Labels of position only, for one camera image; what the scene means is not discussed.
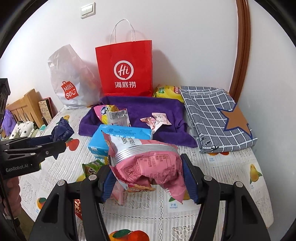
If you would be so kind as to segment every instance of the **human hand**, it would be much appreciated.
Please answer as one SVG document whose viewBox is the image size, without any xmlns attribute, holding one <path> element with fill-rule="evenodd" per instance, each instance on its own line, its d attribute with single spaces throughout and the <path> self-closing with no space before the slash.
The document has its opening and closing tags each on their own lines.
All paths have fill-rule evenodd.
<svg viewBox="0 0 296 241">
<path fill-rule="evenodd" d="M 11 178 L 7 181 L 7 187 L 9 188 L 8 192 L 8 202 L 11 207 L 12 215 L 13 217 L 18 217 L 21 212 L 21 200 L 22 198 L 20 197 L 20 186 L 19 186 L 19 179 L 18 177 Z M 4 204 L 4 212 L 6 215 L 9 215 L 8 208 L 7 208 L 7 203 L 6 200 L 3 200 Z"/>
</svg>

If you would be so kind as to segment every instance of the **white grid pattern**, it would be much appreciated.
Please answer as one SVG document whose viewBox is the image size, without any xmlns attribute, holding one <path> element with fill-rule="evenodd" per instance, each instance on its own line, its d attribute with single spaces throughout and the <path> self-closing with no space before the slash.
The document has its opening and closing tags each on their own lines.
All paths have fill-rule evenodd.
<svg viewBox="0 0 296 241">
<path fill-rule="evenodd" d="M 257 138 L 253 133 L 251 139 L 240 129 L 224 131 L 227 118 L 217 108 L 232 110 L 235 105 L 234 100 L 225 90 L 182 86 L 180 92 L 190 122 L 198 133 L 195 139 L 200 152 L 236 151 L 255 145 Z"/>
</svg>

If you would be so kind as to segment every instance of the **white wall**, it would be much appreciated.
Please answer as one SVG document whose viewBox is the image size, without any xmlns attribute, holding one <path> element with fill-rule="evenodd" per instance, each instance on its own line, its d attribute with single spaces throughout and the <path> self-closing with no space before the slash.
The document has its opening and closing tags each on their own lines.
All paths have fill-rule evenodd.
<svg viewBox="0 0 296 241">
<path fill-rule="evenodd" d="M 51 97 L 48 57 L 71 44 L 98 76 L 95 47 L 109 43 L 117 21 L 127 18 L 137 39 L 153 43 L 153 81 L 229 89 L 237 49 L 235 0 L 96 1 L 96 15 L 80 19 L 91 0 L 49 0 L 17 32 L 0 59 L 0 77 L 8 78 L 12 103 L 35 88 Z M 118 40 L 128 41 L 128 24 L 120 23 Z"/>
<path fill-rule="evenodd" d="M 279 241 L 296 217 L 296 48 L 260 5 L 250 2 L 250 61 L 239 106 L 258 137 L 253 151 L 271 198 Z"/>
</svg>

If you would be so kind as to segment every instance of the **star with blue outline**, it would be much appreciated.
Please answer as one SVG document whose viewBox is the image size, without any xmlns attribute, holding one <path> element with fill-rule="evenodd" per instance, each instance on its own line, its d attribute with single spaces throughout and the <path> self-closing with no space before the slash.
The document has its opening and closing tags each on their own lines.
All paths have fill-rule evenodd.
<svg viewBox="0 0 296 241">
<path fill-rule="evenodd" d="M 220 108 L 217 109 L 227 119 L 224 131 L 232 131 L 238 128 L 245 132 L 252 139 L 252 133 L 249 129 L 249 124 L 237 104 L 234 105 L 232 110 L 224 110 Z"/>
</svg>

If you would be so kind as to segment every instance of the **metal pivot bolt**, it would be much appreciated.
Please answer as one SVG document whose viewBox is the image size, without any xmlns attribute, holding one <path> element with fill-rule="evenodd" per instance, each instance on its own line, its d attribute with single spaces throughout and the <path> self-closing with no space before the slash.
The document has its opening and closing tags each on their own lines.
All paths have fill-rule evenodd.
<svg viewBox="0 0 296 241">
<path fill-rule="evenodd" d="M 242 187 L 244 186 L 241 182 L 236 182 L 235 185 L 236 185 L 238 188 L 242 188 Z"/>
<path fill-rule="evenodd" d="M 210 175 L 205 175 L 204 179 L 208 182 L 210 182 L 213 178 Z"/>
<path fill-rule="evenodd" d="M 57 182 L 57 185 L 58 186 L 63 186 L 65 184 L 65 181 L 64 180 L 59 180 L 58 182 Z"/>
<path fill-rule="evenodd" d="M 89 180 L 91 180 L 91 181 L 96 180 L 96 175 L 94 175 L 94 174 L 90 175 Z"/>
</svg>

